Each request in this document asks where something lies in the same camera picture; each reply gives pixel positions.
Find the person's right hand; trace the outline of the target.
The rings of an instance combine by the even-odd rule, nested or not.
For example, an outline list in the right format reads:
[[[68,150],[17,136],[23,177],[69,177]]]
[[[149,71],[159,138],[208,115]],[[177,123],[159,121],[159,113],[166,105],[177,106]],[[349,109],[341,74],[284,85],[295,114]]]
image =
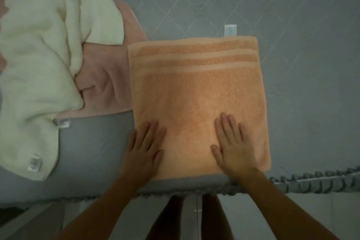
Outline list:
[[[228,177],[237,179],[239,181],[251,177],[253,174],[259,173],[257,167],[254,149],[250,151],[245,148],[241,141],[241,135],[237,123],[237,143],[231,145],[228,143],[222,128],[220,115],[214,121],[215,133],[218,140],[218,145],[222,149],[225,167],[220,168]]]

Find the person's left hand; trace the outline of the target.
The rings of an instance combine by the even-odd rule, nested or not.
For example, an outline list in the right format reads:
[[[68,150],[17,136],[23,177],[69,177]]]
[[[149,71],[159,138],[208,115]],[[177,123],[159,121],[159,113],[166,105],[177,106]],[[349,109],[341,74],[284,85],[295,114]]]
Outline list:
[[[157,171],[153,171],[153,158],[158,150],[163,150],[167,129],[159,128],[159,126],[156,133],[159,139],[159,149],[144,150],[144,138],[152,121],[145,122],[137,129],[137,150],[133,149],[128,153],[128,149],[126,149],[122,160],[120,179],[135,189],[143,187],[156,175]]]

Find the orange striped towel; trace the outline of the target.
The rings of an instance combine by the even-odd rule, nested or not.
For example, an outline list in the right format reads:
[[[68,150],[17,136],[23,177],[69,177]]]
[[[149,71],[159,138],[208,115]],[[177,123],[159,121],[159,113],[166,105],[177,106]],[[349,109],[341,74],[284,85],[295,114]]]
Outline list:
[[[221,173],[210,146],[224,112],[245,124],[258,168],[271,169],[266,96],[254,36],[144,41],[128,46],[135,127],[166,127],[154,181]]]

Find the person's right forearm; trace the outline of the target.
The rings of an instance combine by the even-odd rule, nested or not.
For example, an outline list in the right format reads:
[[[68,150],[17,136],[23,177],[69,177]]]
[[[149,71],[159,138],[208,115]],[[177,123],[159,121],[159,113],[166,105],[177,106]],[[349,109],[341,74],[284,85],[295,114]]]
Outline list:
[[[340,240],[258,169],[232,172],[231,177],[254,201],[277,240]]]

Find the person's left forearm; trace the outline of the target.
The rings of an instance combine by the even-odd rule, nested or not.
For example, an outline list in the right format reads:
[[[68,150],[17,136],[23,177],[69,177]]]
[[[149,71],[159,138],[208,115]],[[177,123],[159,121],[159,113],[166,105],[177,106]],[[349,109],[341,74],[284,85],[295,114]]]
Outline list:
[[[121,175],[58,235],[56,240],[108,240],[125,207],[151,175]]]

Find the pink towel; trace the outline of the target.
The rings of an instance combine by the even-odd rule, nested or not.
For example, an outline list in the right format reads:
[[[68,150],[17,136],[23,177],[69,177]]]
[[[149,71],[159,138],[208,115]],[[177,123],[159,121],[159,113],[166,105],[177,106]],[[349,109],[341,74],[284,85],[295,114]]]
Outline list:
[[[127,46],[147,41],[139,22],[124,2],[116,3],[124,22],[122,45],[83,43],[83,64],[74,78],[84,105],[75,111],[59,113],[56,119],[116,114],[132,109]],[[7,13],[0,0],[0,19]],[[7,65],[0,52],[0,71]]]

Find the grey quilted bedspread with pompoms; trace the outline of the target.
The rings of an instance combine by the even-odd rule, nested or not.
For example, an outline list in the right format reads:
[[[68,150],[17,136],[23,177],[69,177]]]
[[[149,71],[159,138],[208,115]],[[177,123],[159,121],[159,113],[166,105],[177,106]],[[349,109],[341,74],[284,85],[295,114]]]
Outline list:
[[[268,177],[360,166],[360,0],[121,0],[149,40],[221,37],[225,24],[258,38],[266,92]],[[131,111],[71,119],[44,182],[0,167],[0,207],[98,197],[134,128]]]

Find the crumpled cream towel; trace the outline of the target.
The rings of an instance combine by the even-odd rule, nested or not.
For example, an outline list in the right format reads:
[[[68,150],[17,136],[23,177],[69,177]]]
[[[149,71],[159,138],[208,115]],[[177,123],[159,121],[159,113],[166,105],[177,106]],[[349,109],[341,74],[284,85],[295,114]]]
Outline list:
[[[55,117],[83,107],[74,83],[83,43],[122,45],[114,0],[5,0],[0,19],[0,166],[44,181],[58,161]]]

